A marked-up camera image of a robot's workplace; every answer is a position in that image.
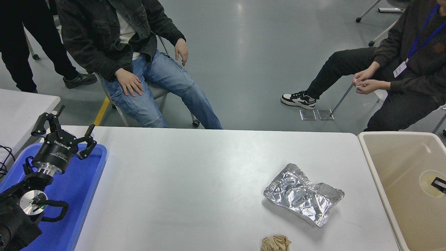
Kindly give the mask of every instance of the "black trousers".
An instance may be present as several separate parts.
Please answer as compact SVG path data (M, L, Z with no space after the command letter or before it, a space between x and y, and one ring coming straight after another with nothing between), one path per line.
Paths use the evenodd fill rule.
M335 84L339 78L367 69L373 62L376 47L344 50L333 53L311 82L307 95L319 97ZM393 71L398 62L391 62L376 71L372 79L393 81ZM382 107L370 118L364 131L398 131L406 129L418 120L438 109L440 104L432 96L387 91L388 96Z
M67 79L77 77L78 72L68 59L45 0L1 0L0 51L6 68L20 90L32 92L37 87L28 62L29 50L23 26L53 61L58 74Z

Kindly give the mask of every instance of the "denim jacket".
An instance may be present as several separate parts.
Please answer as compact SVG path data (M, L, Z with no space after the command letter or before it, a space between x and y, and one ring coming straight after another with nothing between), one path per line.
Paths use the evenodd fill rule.
M74 60L108 81L123 68L132 72L132 54L157 50L158 34L175 45L184 35L164 14L157 0L56 0L62 39ZM120 43L118 11L135 29L128 44Z

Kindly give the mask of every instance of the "crumpled aluminum foil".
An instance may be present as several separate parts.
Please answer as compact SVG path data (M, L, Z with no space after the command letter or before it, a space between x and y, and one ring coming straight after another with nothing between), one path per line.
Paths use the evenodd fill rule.
M265 188L263 195L310 225L324 227L331 209L344 197L344 192L325 183L311 183L297 165L290 163Z

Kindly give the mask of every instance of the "id badge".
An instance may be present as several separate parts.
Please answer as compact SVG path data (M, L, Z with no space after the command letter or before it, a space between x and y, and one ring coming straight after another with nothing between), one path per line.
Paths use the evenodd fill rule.
M409 59L407 59L406 61L402 62L400 64L400 66L398 66L398 68L396 68L396 70L393 71L393 75L395 76L395 78L406 69L406 67L407 67L406 63L407 63L408 60Z

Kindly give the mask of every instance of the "man's left hand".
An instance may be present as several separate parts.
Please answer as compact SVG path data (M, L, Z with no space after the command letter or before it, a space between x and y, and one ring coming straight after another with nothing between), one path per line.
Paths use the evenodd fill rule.
M186 66L187 57L189 56L189 49L187 49L186 41L182 38L178 39L175 45L175 60L178 60L178 54L181 55L183 66Z
M365 81L361 81L356 84L357 86L364 86L356 88L356 92L359 94L369 94L376 90L382 89L382 90L390 90L390 82L386 81L378 81L374 79L368 79Z

